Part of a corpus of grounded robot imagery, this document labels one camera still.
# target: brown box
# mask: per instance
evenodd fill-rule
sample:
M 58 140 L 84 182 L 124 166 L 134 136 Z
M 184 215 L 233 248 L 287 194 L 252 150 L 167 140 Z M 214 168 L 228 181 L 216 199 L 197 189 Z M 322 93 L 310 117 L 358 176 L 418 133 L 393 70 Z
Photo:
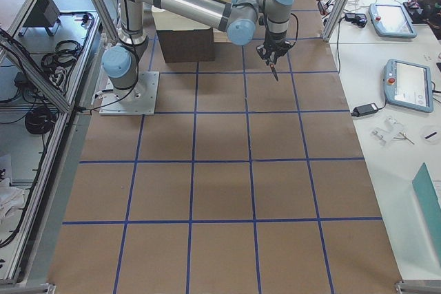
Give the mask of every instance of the brown box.
M 190 31 L 158 30 L 157 33 L 166 63 L 214 61 L 212 28 Z

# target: robotic arm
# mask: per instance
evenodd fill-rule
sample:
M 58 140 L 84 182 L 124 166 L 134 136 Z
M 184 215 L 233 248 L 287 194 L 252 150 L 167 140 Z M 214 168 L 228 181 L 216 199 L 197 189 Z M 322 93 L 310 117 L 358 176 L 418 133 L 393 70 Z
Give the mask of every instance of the robotic arm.
M 147 33 L 143 29 L 143 3 L 227 32 L 229 40 L 236 45 L 245 45 L 252 40 L 258 21 L 265 26 L 265 40 L 256 50 L 278 80 L 274 65 L 278 57 L 284 56 L 294 46 L 286 40 L 293 2 L 294 0 L 232 0 L 231 3 L 221 0 L 122 0 L 119 39 L 121 46 L 131 51 L 138 63 L 147 48 Z M 104 54 L 103 66 L 115 88 L 128 90 L 136 84 L 136 75 L 133 73 L 133 66 L 130 69 L 129 61 L 116 59 L 123 56 L 119 54 L 122 52 L 121 46 L 114 47 L 111 54 L 108 54 L 109 51 Z M 121 68 L 127 70 L 128 74 L 121 73 Z

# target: power adapter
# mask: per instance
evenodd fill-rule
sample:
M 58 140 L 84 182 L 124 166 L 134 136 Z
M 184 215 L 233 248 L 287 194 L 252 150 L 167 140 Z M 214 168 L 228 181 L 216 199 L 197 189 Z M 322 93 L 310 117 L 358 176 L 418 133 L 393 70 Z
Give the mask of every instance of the power adapter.
M 367 105 L 362 105 L 355 107 L 351 113 L 353 117 L 361 117 L 366 115 L 375 114 L 380 108 L 375 103 L 368 103 Z

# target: white desk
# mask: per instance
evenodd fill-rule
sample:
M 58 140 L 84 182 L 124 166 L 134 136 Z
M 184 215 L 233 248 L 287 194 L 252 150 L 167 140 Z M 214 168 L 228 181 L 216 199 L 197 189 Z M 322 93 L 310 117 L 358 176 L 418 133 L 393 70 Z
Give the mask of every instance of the white desk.
M 357 12 L 367 12 L 367 6 L 375 1 L 360 0 L 358 6 L 366 7 Z M 377 2 L 393 3 L 394 0 Z M 441 87 L 441 73 L 436 67 L 436 62 L 441 61 L 438 58 L 441 45 L 427 25 L 418 26 L 417 31 L 415 39 L 386 39 L 375 33 L 370 21 L 363 29 L 342 21 L 340 78 L 351 109 L 372 102 L 379 107 L 384 105 L 382 75 L 389 59 L 428 65 L 432 80 Z M 337 63 L 336 37 L 337 28 L 330 40 Z M 376 127 L 386 129 L 388 116 L 405 126 L 407 136 L 415 145 L 405 140 L 393 141 L 386 147 L 380 145 L 371 132 Z M 441 144 L 429 145 L 421 138 L 424 126 L 441 125 L 441 104 L 435 103 L 431 114 L 387 105 L 373 116 L 354 118 L 354 125 L 401 276 L 404 280 L 441 280 L 440 261 L 411 183 L 423 162 L 432 179 L 441 180 Z

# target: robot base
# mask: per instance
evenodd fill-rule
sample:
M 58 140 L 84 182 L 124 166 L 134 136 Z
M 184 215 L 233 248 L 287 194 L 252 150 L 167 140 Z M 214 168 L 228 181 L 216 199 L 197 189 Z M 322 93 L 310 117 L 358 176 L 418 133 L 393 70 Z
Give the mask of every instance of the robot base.
M 132 93 L 139 96 L 128 96 L 127 98 L 117 101 L 119 98 L 115 94 L 105 94 L 102 105 L 113 103 L 111 105 L 102 107 L 99 110 L 101 115 L 153 115 L 156 105 L 156 95 L 158 93 L 159 72 L 142 72 L 139 74 L 138 85 L 143 85 L 145 91 L 141 94 L 136 93 L 136 86 Z M 113 89 L 113 84 L 110 80 L 105 86 L 106 89 Z

